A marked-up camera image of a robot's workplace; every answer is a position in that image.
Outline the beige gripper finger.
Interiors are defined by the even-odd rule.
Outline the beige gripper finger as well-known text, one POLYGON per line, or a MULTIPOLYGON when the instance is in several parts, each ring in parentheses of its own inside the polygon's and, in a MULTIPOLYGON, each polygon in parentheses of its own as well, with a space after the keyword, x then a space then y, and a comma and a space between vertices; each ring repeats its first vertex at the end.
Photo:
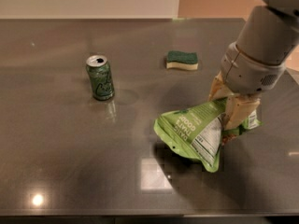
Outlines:
POLYGON ((259 105, 261 98, 255 95, 235 95, 227 98, 224 129, 232 130, 240 125, 259 105))
POLYGON ((208 100, 218 100, 222 98, 237 98, 238 95, 232 92, 224 83, 222 73, 218 73, 211 84, 208 100))

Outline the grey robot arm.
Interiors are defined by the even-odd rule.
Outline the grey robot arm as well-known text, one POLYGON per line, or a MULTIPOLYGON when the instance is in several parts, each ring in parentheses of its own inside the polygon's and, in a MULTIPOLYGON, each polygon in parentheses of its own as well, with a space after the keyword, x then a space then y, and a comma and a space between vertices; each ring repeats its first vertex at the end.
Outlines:
POLYGON ((299 0, 263 0, 226 50, 208 99, 226 98, 224 128, 236 128, 275 87, 299 43, 299 0))

